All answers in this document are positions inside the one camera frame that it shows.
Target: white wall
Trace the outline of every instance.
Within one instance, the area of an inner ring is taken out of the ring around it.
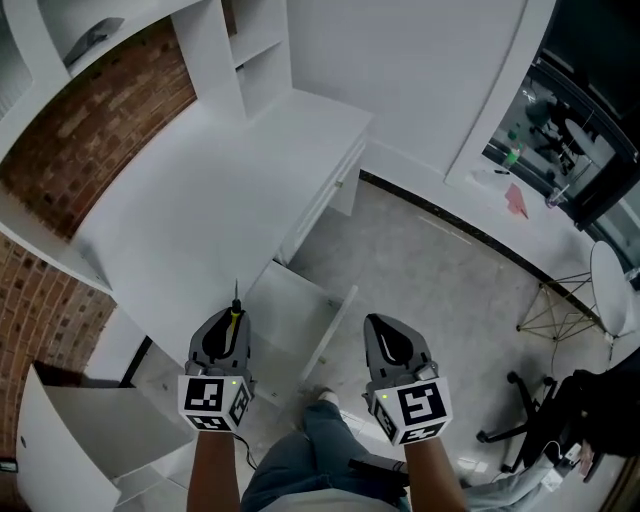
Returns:
[[[496,81],[525,3],[290,0],[294,86],[374,113],[374,141],[446,174]]]
[[[100,333],[84,370],[85,377],[120,382],[144,338],[140,327],[122,308],[116,308]]]

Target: red brick wall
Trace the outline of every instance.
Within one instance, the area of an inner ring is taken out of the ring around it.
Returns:
[[[100,195],[195,92],[169,19],[69,84],[0,164],[0,182],[69,239]]]
[[[0,164],[0,183],[70,239],[127,163],[194,100],[173,28],[163,20],[58,94]],[[29,364],[81,372],[113,307],[108,296],[0,235],[0,456],[15,455]],[[0,474],[0,509],[11,507],[24,504],[15,479]]]

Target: person's arm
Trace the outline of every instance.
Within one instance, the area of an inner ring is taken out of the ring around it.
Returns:
[[[466,510],[464,493],[440,439],[408,444],[404,453],[414,512]]]
[[[213,510],[240,510],[235,448],[232,434],[201,432],[189,484],[187,512]]]

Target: desk drawer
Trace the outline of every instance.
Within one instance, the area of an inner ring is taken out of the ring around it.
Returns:
[[[299,222],[286,236],[275,259],[279,263],[286,265],[291,261],[295,253],[298,251],[302,242],[309,234],[309,231],[315,226],[316,222],[329,205],[336,193],[342,188],[346,176],[350,172],[359,172],[360,156],[364,151],[366,141],[364,135],[360,137],[352,149],[347,152],[338,164],[336,171],[333,173],[327,184],[314,198],[312,204],[307,208]]]

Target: green bottle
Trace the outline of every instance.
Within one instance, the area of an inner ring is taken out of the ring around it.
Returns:
[[[520,124],[516,123],[515,129],[509,130],[509,133],[507,134],[507,137],[509,137],[509,153],[507,153],[506,158],[502,162],[502,167],[505,169],[510,169],[513,164],[518,161],[518,158],[524,150],[524,144],[522,144],[522,142],[518,142],[519,129]]]

